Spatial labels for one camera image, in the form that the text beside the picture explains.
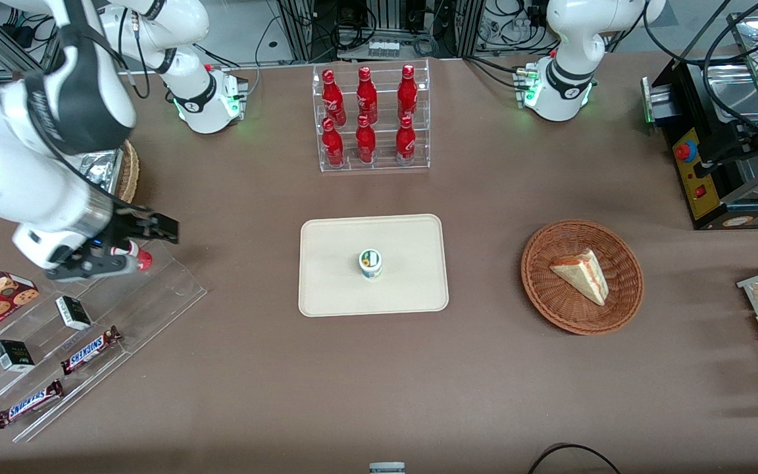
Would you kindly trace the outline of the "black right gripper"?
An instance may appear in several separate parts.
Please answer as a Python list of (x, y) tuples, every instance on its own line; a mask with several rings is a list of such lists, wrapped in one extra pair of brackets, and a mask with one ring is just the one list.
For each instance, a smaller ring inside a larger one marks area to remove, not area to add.
[(180, 223), (160, 213), (113, 211), (108, 225), (93, 237), (93, 250), (102, 255), (138, 255), (135, 239), (159, 240), (178, 245)]

